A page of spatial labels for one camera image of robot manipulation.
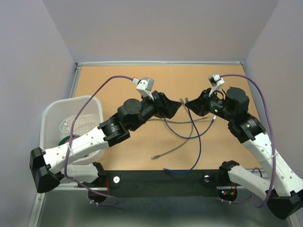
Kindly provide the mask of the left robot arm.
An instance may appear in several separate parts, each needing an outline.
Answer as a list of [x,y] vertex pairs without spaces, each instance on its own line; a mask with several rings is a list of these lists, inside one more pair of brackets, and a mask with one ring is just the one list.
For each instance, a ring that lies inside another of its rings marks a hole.
[[181,107],[181,102],[169,100],[164,93],[154,91],[153,99],[131,98],[126,100],[117,113],[88,133],[72,139],[71,143],[30,152],[30,170],[38,193],[56,188],[68,174],[62,170],[71,167],[74,161],[84,156],[112,147],[130,138],[130,132],[137,130],[150,118],[172,118]]

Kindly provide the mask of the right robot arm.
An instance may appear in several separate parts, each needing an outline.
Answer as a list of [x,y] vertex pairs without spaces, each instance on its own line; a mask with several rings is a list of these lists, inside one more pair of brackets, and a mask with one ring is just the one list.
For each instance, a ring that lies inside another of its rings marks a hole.
[[220,99],[211,88],[185,103],[185,106],[199,116],[212,113],[228,121],[228,129],[255,159],[274,182],[258,177],[240,164],[228,162],[221,165],[218,180],[222,184],[237,183],[266,201],[267,207],[279,219],[286,219],[303,206],[303,180],[273,148],[265,128],[260,121],[249,114],[250,99],[245,91],[231,87]]

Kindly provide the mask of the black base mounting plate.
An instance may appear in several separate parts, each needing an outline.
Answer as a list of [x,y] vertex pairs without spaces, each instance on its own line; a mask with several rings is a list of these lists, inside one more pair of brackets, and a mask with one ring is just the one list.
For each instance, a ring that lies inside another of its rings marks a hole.
[[109,171],[92,183],[90,188],[106,188],[118,198],[140,197],[216,197],[217,189],[232,186],[227,174],[220,170],[192,170],[187,174],[174,174],[163,170]]

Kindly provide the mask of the white plastic basket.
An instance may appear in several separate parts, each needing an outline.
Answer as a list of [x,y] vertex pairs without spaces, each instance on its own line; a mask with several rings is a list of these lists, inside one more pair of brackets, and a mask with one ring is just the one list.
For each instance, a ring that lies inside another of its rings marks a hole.
[[[40,130],[42,149],[57,147],[60,140],[70,135],[71,125],[90,96],[62,99],[49,104],[43,112]],[[73,134],[84,135],[103,122],[102,106],[93,98],[77,118]]]

